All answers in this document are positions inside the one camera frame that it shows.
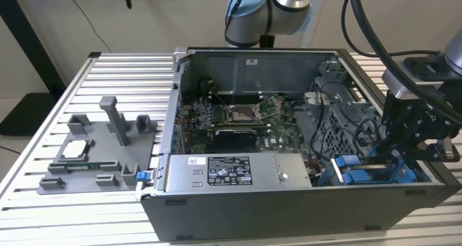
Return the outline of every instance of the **floor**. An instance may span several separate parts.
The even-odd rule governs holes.
[[[0,121],[6,117],[18,103],[20,98],[0,99]],[[21,152],[32,137],[12,137],[0,135],[0,145]],[[0,181],[6,175],[18,155],[0,148]]]

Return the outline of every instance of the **wire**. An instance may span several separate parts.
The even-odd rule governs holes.
[[[12,150],[12,149],[9,149],[9,148],[6,148],[6,147],[2,147],[2,146],[0,146],[0,149],[4,149],[4,150],[8,150],[8,151],[10,151],[12,153],[16,153],[16,154],[21,154],[18,151],[16,151],[16,150]]]
[[[343,83],[340,83],[340,82],[328,81],[319,88],[319,100],[320,100],[320,105],[319,106],[320,106],[320,109],[319,109],[319,117],[317,117],[317,122],[316,122],[316,129],[315,129],[315,132],[312,133],[311,139],[309,139],[309,149],[311,149],[312,153],[316,155],[316,157],[319,159],[325,160],[325,161],[328,161],[329,159],[319,151],[315,150],[313,143],[315,143],[315,137],[317,136],[317,132],[319,132],[319,129],[320,129],[320,125],[321,125],[321,121],[323,121],[323,116],[324,116],[324,100],[323,100],[321,94],[328,95],[327,93],[323,92],[323,88],[328,84],[339,84],[339,85],[345,87],[345,85]]]
[[[94,26],[93,26],[92,22],[89,21],[88,16],[86,16],[84,10],[81,9],[80,5],[77,4],[77,2],[76,2],[74,0],[72,0],[72,2],[74,3],[74,5],[77,6],[77,8],[78,8],[81,14],[84,15],[84,17],[85,17],[85,19],[86,19],[86,21],[88,21],[88,24],[89,24],[89,26],[90,26],[92,29],[93,29],[93,33],[96,34],[96,37],[97,37],[97,38],[100,39],[100,41],[102,42],[102,44],[104,44],[105,48],[108,49],[108,51],[112,52],[112,50],[109,49],[109,46],[106,45],[106,43],[105,43],[105,41],[102,40],[102,38],[101,38],[101,36],[98,35],[98,33],[96,32]]]
[[[365,36],[368,44],[371,45],[377,57],[380,58],[385,68],[388,69],[393,77],[407,88],[407,90],[421,100],[421,104],[427,104],[428,106],[431,106],[438,113],[440,113],[455,123],[460,124],[462,115],[455,112],[448,103],[443,102],[440,99],[438,99],[438,97],[424,92],[416,86],[415,82],[409,79],[407,74],[403,72],[403,70],[399,68],[397,64],[389,57],[388,52],[385,51],[381,42],[377,39],[376,34],[369,26],[360,0],[351,0],[351,7],[353,16],[359,24],[359,28],[363,35]]]
[[[225,22],[225,27],[224,27],[224,39],[225,39],[225,32],[228,31],[228,27],[229,27],[229,24],[231,24],[231,21],[232,21],[232,16],[233,16],[233,14],[236,13],[236,11],[237,11],[237,8],[239,8],[239,5],[240,5],[240,2],[241,2],[243,0],[236,0],[236,3],[233,4],[233,6],[232,6],[232,9],[231,9],[231,12],[229,12],[229,15],[227,15],[227,22]]]
[[[365,53],[361,50],[359,50],[359,48],[355,46],[355,44],[352,43],[352,41],[349,39],[349,36],[348,36],[348,33],[347,33],[347,27],[345,27],[345,23],[344,23],[344,14],[347,12],[348,1],[349,0],[343,0],[341,13],[340,13],[340,27],[341,27],[341,33],[343,33],[344,40],[345,40],[348,46],[351,47],[351,49],[359,55],[363,55],[364,57],[369,57],[369,58],[377,58],[376,54],[369,54],[369,53]],[[395,56],[415,55],[415,54],[436,55],[438,53],[439,53],[439,51],[434,51],[434,50],[409,50],[409,51],[401,51],[401,52],[389,53],[389,56],[395,57]]]
[[[364,118],[364,119],[359,122],[359,127],[356,128],[356,130],[353,131],[353,134],[352,134],[352,146],[353,146],[353,149],[356,150],[356,154],[360,152],[360,150],[359,150],[359,145],[357,145],[357,136],[359,136],[359,134],[360,134],[361,132],[363,132],[365,135],[368,135],[368,133],[361,129],[361,126],[363,126],[367,122],[371,122],[371,123],[372,123],[372,126],[373,126],[373,133],[375,133],[375,136],[376,136],[376,141],[377,141],[377,142],[381,141],[380,134],[377,133],[377,125],[376,125],[373,119],[372,119],[372,118]]]
[[[225,15],[224,15],[224,25],[227,25],[227,18],[228,18],[228,13],[229,13],[229,9],[231,9],[231,2],[232,0],[229,0],[229,3],[228,3],[228,9],[225,10]]]

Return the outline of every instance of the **green circuit board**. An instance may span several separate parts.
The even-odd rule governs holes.
[[[283,97],[263,96],[257,104],[224,105],[204,100],[186,109],[189,112],[182,114],[186,154],[216,153],[208,147],[213,144],[213,133],[217,130],[253,130],[256,144],[249,144],[240,152],[277,151],[300,153],[303,158],[307,157],[289,102]]]

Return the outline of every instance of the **white label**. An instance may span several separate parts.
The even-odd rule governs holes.
[[[257,59],[247,59],[245,60],[245,65],[257,65],[259,64],[259,60]]]
[[[189,157],[188,165],[204,165],[205,157]]]

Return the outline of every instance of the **blue latch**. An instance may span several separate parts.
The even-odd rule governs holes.
[[[141,171],[136,173],[136,182],[149,182],[150,181],[150,171]]]

